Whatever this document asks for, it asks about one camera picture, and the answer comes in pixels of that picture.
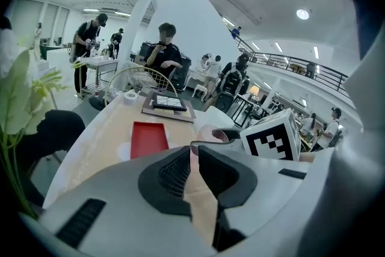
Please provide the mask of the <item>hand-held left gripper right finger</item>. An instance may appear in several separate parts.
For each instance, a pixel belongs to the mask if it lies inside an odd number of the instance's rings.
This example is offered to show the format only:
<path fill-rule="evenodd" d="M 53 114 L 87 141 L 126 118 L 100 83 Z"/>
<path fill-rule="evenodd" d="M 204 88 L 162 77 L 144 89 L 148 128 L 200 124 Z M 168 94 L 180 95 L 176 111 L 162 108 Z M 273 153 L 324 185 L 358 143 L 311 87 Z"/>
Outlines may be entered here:
<path fill-rule="evenodd" d="M 199 172 L 217 200 L 212 246 L 222 252 L 250 237 L 294 195 L 310 164 L 198 147 Z"/>

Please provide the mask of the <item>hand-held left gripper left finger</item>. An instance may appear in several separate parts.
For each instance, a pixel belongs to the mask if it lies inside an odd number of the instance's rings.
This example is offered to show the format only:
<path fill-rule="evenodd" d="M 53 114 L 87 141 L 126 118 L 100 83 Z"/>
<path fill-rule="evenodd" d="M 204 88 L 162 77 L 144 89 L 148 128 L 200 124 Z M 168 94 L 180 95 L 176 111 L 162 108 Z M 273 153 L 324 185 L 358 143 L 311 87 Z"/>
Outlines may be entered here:
<path fill-rule="evenodd" d="M 183 198 L 187 146 L 106 167 L 64 193 L 39 218 L 89 256 L 213 256 Z"/>

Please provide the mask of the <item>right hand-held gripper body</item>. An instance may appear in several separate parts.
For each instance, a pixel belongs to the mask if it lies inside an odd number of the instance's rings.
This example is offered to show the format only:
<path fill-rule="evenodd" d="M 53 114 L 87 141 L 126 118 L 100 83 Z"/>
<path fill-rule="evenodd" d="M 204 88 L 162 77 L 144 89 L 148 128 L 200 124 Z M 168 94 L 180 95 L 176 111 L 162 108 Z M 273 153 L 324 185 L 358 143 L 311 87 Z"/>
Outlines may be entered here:
<path fill-rule="evenodd" d="M 258 120 L 246 129 L 226 128 L 229 140 L 240 139 L 247 155 L 300 160 L 301 141 L 291 109 Z"/>

